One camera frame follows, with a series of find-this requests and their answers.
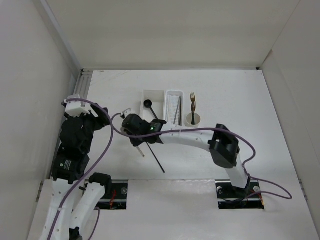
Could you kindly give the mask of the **brown wooden fork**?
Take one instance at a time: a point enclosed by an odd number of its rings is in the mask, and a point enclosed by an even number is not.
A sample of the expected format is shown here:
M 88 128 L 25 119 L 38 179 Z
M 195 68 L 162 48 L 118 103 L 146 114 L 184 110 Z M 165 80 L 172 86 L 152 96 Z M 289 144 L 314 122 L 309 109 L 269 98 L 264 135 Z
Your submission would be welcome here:
M 196 103 L 193 102 L 191 106 L 191 124 L 195 125 L 195 110 L 196 110 Z

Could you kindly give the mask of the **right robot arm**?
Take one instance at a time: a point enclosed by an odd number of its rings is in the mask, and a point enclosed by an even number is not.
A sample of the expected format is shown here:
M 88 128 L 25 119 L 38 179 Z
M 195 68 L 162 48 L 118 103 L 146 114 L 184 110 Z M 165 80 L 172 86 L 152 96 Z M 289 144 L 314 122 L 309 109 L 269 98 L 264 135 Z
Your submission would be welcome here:
M 214 130 L 191 128 L 160 119 L 147 122 L 132 113 L 123 120 L 121 127 L 135 147 L 142 143 L 177 144 L 207 151 L 214 164 L 225 169 L 235 196 L 243 197 L 250 191 L 250 180 L 240 157 L 239 140 L 223 124 L 217 124 Z

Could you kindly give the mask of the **gold fork black handle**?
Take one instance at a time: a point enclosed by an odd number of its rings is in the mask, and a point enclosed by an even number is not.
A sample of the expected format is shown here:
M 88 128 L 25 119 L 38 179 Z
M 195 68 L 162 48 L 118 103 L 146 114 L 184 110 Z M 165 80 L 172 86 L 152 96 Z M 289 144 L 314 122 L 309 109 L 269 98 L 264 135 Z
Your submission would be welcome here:
M 190 92 L 191 101 L 191 124 L 195 125 L 196 96 L 194 92 Z

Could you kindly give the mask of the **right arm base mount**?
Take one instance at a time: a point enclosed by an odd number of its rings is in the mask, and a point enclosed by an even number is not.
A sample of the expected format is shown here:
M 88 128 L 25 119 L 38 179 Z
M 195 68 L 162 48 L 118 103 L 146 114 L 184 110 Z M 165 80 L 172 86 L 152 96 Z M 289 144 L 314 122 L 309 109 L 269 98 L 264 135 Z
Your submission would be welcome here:
M 250 180 L 244 189 L 232 186 L 230 180 L 216 180 L 215 187 L 220 210 L 265 209 L 260 193 L 251 196 L 261 190 L 256 180 Z

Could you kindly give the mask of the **cream wooden spoon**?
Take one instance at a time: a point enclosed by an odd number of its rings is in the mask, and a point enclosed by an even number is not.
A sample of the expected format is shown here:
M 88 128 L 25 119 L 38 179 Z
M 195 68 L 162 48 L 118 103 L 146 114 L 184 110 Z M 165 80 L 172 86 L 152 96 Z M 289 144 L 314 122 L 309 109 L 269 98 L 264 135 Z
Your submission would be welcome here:
M 141 156 L 144 158 L 145 157 L 145 154 L 143 153 L 143 151 L 140 149 L 140 147 L 136 147 L 138 152 L 141 154 Z

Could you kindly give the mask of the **dark thin chopstick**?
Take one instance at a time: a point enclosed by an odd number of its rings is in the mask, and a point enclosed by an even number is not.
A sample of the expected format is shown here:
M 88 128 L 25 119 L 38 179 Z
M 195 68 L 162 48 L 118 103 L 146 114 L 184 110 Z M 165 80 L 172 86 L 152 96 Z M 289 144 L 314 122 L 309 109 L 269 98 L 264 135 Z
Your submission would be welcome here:
M 166 171 L 165 171 L 165 169 L 163 168 L 163 166 L 161 165 L 160 161 L 158 160 L 158 158 L 157 158 L 156 154 L 154 153 L 154 151 L 152 150 L 151 146 L 149 145 L 149 143 L 146 143 L 146 144 L 147 144 L 149 150 L 151 151 L 153 157 L 155 158 L 155 160 L 156 160 L 158 166 L 160 167 L 161 171 L 163 172 L 163 174 L 165 174 Z

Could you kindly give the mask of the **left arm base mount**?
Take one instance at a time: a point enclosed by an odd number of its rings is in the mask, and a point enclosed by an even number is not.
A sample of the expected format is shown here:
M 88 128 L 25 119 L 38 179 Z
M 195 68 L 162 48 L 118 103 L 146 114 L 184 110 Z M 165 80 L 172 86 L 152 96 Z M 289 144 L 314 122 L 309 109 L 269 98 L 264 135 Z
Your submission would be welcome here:
M 111 189 L 97 203 L 101 210 L 126 210 L 128 180 L 113 180 Z

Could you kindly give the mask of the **black spoon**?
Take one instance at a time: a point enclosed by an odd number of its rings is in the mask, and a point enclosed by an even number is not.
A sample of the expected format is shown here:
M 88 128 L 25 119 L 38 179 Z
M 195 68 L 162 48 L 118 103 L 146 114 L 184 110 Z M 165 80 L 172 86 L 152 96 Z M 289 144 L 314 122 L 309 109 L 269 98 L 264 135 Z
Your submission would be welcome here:
M 146 99 L 144 102 L 143 102 L 143 105 L 145 108 L 149 109 L 151 111 L 151 113 L 153 114 L 154 118 L 155 119 L 159 119 L 156 115 L 156 113 L 154 112 L 153 108 L 152 108 L 152 105 L 153 105 L 153 102 L 150 100 L 150 99 Z

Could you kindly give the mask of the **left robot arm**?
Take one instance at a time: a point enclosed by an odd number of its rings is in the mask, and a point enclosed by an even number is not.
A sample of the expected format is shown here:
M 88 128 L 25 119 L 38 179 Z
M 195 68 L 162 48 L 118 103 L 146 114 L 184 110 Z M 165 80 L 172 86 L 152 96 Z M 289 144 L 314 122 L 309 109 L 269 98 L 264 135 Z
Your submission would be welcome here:
M 88 176 L 94 133 L 110 125 L 108 109 L 91 103 L 90 110 L 78 99 L 63 103 L 65 121 L 61 126 L 60 145 L 51 171 L 52 195 L 41 240 L 81 240 L 89 217 L 101 198 L 112 192 L 108 174 L 95 172 L 89 177 L 80 202 L 75 189 Z

